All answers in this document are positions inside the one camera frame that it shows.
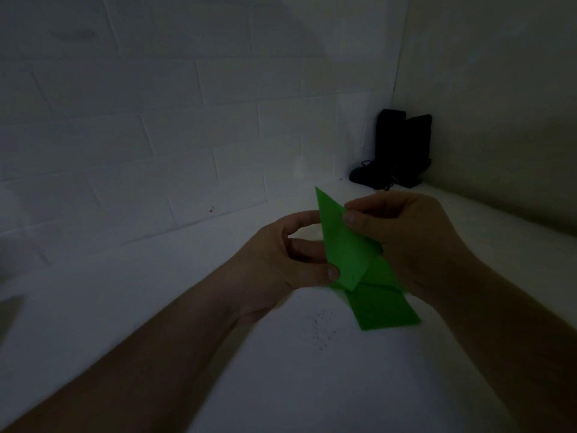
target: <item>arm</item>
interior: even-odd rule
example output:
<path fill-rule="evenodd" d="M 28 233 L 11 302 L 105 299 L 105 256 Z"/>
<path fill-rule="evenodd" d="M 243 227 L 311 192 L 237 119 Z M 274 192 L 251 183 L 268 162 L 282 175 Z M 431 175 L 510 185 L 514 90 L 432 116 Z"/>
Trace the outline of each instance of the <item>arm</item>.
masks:
<path fill-rule="evenodd" d="M 194 378 L 235 325 L 259 320 L 296 288 L 338 278 L 322 244 L 288 238 L 319 222 L 318 211 L 307 211 L 262 228 L 229 261 L 5 432 L 176 428 L 175 414 Z"/>
<path fill-rule="evenodd" d="M 345 205 L 400 283 L 433 306 L 520 424 L 577 429 L 577 332 L 478 260 L 434 198 L 379 193 Z"/>

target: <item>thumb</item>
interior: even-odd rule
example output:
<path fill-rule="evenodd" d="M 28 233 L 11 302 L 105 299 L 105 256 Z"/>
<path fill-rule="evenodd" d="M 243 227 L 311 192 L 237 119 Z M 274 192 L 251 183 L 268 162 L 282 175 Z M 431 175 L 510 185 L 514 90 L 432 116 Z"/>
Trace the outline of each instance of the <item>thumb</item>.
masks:
<path fill-rule="evenodd" d="M 332 264 L 301 263 L 292 260 L 288 269 L 293 289 L 328 286 L 340 276 L 339 270 Z"/>
<path fill-rule="evenodd" d="M 380 219 L 358 211 L 345 211 L 343 222 L 357 234 L 377 240 L 379 243 L 389 241 L 395 219 Z"/>

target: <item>green paper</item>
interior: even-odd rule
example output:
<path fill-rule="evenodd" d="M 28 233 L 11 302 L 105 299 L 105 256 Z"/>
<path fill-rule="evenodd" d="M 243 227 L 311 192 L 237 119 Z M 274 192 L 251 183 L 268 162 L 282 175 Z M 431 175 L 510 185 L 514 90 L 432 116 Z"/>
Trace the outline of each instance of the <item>green paper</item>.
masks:
<path fill-rule="evenodd" d="M 347 228 L 343 223 L 344 207 L 316 190 L 327 261 L 339 268 L 339 284 L 346 290 L 354 290 L 372 260 L 381 253 L 381 245 Z"/>
<path fill-rule="evenodd" d="M 342 221 L 345 209 L 316 190 L 327 260 L 340 270 L 330 287 L 353 310 L 361 330 L 418 324 L 380 244 L 350 231 Z"/>
<path fill-rule="evenodd" d="M 416 325 L 421 322 L 400 291 L 361 283 L 355 291 L 346 291 L 346 294 L 363 331 Z"/>

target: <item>white table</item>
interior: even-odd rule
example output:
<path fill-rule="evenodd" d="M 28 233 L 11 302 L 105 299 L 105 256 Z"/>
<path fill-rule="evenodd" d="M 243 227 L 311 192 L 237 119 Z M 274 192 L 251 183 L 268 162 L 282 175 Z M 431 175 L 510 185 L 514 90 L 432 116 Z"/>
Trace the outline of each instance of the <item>white table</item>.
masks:
<path fill-rule="evenodd" d="M 321 187 L 341 203 L 371 192 L 346 181 Z M 429 186 L 417 190 L 441 200 L 482 259 L 577 324 L 574 238 Z M 315 207 L 311 191 L 0 286 L 0 300 L 24 298 L 0 346 L 0 427 L 81 373 L 260 226 Z M 318 230 L 303 234 L 315 238 Z M 363 333 L 330 290 L 296 292 L 236 352 L 242 331 L 219 351 L 203 379 L 224 370 L 190 431 L 511 431 L 510 416 L 437 313 L 409 300 L 420 326 Z"/>

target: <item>person's right hand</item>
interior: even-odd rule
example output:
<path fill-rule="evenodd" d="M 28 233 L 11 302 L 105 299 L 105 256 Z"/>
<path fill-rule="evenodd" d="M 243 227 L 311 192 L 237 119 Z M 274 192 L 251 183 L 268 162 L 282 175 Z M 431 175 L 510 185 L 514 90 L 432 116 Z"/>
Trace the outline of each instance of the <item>person's right hand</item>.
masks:
<path fill-rule="evenodd" d="M 380 192 L 344 207 L 345 225 L 377 240 L 401 286 L 429 304 L 477 260 L 433 197 Z"/>

